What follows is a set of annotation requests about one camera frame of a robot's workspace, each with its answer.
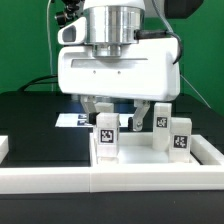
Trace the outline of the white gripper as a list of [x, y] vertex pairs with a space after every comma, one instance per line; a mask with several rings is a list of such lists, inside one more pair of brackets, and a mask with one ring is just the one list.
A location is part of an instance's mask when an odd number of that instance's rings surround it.
[[90, 46], [64, 47], [58, 57], [59, 87], [82, 95], [80, 102], [92, 125], [98, 115], [94, 96], [141, 99], [134, 101], [135, 113], [128, 118], [128, 130], [139, 132], [149, 101], [172, 101], [180, 93], [177, 48], [174, 38], [124, 45], [119, 57], [95, 57]]

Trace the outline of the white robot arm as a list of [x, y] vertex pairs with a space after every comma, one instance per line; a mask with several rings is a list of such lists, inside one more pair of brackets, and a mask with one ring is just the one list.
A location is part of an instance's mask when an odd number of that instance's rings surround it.
[[128, 127], [139, 131], [152, 101], [180, 93], [181, 39], [170, 26], [146, 30], [146, 16], [185, 19], [204, 0], [85, 0], [83, 16], [58, 32], [62, 92], [81, 97], [89, 117], [97, 96], [132, 99]]

